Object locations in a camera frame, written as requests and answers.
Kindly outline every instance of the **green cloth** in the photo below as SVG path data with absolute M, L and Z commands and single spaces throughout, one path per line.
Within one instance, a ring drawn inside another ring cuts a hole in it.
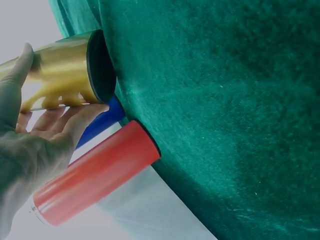
M 320 239 L 319 0 L 50 4 L 65 37 L 104 30 L 153 167 L 219 240 Z

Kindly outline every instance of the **blue tube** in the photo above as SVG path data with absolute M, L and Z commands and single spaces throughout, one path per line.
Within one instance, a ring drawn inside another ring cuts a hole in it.
M 124 108 L 115 95 L 111 98 L 108 105 L 109 111 L 101 113 L 93 120 L 93 122 L 85 129 L 75 149 L 80 148 L 126 116 Z

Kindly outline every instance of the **red tube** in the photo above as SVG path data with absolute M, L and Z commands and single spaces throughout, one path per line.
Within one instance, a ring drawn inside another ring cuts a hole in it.
M 33 211 L 58 226 L 110 194 L 161 154 L 135 120 L 69 165 L 33 195 Z

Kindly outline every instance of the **gold metallic tube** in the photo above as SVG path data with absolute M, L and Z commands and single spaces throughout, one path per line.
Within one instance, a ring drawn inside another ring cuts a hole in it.
M 0 79 L 16 60 L 0 65 Z M 108 103 L 116 79 L 102 30 L 64 38 L 34 51 L 20 111 Z

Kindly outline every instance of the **finger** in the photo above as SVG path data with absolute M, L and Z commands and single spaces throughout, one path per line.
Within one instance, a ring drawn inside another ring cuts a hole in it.
M 31 69 L 33 59 L 32 47 L 26 44 L 13 69 L 0 80 L 0 128 L 2 129 L 16 128 L 21 107 L 21 87 Z
M 102 112 L 109 110 L 105 104 L 90 104 L 84 106 L 66 123 L 62 138 L 71 138 L 72 148 L 75 149 L 87 126 Z
M 23 53 L 15 62 L 10 73 L 5 76 L 1 82 L 11 82 L 18 85 L 20 88 L 24 84 L 27 75 L 34 61 L 34 50 L 29 43 L 26 43 L 23 48 Z
M 32 112 L 20 113 L 16 123 L 15 131 L 17 133 L 26 133 L 27 126 L 32 117 Z
M 50 130 L 59 118 L 64 114 L 64 108 L 46 110 L 44 114 L 36 121 L 32 132 L 34 131 L 48 131 Z
M 75 114 L 80 112 L 82 108 L 83 108 L 83 106 L 70 107 L 66 111 L 66 113 L 56 121 L 56 123 L 51 128 L 51 132 L 53 134 L 61 133 L 64 130 L 64 128 L 65 128 L 67 122 L 70 120 L 70 118 L 72 118 Z

